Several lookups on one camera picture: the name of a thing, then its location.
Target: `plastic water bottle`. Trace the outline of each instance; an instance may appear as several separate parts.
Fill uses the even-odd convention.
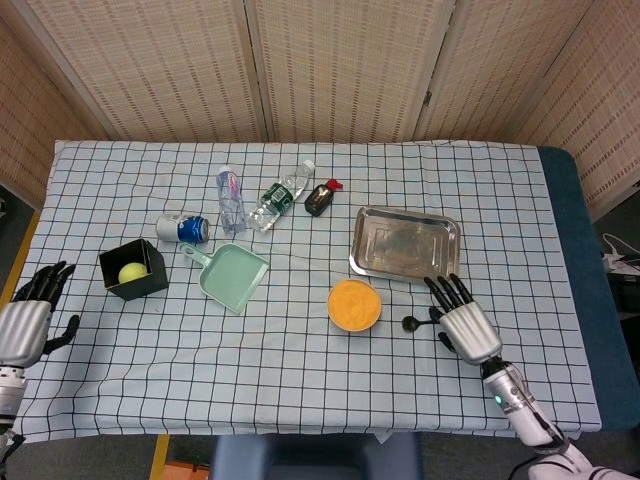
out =
[[[220,223],[224,233],[243,232],[247,228],[247,221],[238,177],[225,165],[220,168],[217,183]]]
[[[311,160],[305,160],[302,165],[298,165],[294,173],[282,177],[279,182],[271,185],[269,190],[260,197],[256,208],[249,214],[249,226],[261,232],[269,230],[304,191],[315,169],[316,166]]]

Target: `metal tray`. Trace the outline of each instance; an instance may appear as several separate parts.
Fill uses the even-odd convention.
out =
[[[460,227],[448,217],[362,207],[349,263],[361,275],[419,281],[458,273]]]

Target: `blue can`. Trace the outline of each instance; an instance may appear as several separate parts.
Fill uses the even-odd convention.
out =
[[[197,215],[162,215],[156,233],[169,242],[202,243],[209,240],[209,221]]]

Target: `red cap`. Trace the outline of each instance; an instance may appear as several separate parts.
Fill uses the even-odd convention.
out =
[[[336,190],[342,189],[343,185],[338,182],[335,178],[332,178],[331,180],[329,180],[327,182],[327,188],[333,192],[335,192]]]

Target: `orange bowl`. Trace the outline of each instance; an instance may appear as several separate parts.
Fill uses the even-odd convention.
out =
[[[329,318],[348,332],[370,328],[382,311],[382,301],[375,288],[360,280],[345,279],[329,292]]]

